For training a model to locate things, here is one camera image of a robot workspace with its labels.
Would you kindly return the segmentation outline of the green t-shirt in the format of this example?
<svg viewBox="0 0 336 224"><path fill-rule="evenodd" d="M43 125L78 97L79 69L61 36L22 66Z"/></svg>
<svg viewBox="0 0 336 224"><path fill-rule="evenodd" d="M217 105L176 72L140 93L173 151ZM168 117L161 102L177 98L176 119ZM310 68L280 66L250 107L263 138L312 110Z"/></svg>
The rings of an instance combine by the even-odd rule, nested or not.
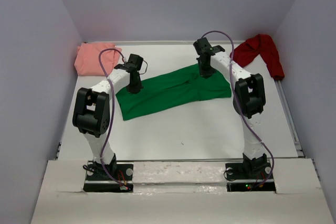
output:
<svg viewBox="0 0 336 224"><path fill-rule="evenodd" d="M137 94L121 89L117 100L125 121L158 113L191 102L230 98L230 84L220 72L209 78L200 76L194 64L142 81Z"/></svg>

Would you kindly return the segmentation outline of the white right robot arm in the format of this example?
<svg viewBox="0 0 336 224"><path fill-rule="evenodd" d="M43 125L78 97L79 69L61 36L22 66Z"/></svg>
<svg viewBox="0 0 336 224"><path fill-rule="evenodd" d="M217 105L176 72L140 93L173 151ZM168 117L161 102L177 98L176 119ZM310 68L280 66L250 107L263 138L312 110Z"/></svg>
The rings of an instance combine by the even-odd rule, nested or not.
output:
<svg viewBox="0 0 336 224"><path fill-rule="evenodd" d="M261 187L271 177L273 165L267 161L269 149L260 138L261 114L266 104L264 80L260 74L252 74L228 56L221 46L212 46L206 37L193 43L198 55L199 73L209 78L219 72L230 83L233 106L243 126L244 150L241 163L228 163L224 172L229 182L254 180L247 186L251 190Z"/></svg>

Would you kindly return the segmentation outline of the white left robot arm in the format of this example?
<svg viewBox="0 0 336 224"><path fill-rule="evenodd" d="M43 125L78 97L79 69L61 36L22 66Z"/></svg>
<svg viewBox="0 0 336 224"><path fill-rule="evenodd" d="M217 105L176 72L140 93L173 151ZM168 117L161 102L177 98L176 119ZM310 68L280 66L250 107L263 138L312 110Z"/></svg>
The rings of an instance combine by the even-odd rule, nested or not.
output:
<svg viewBox="0 0 336 224"><path fill-rule="evenodd" d="M89 166L85 166L85 169L124 186L125 182L115 178L119 173L117 158L109 144L116 105L115 94L123 88L132 94L141 91L143 85L140 70L145 60L139 55L131 54L108 74L102 62L102 55L112 50L104 49L98 55L105 79L91 88L78 90L72 123L86 138L93 154L92 169Z"/></svg>

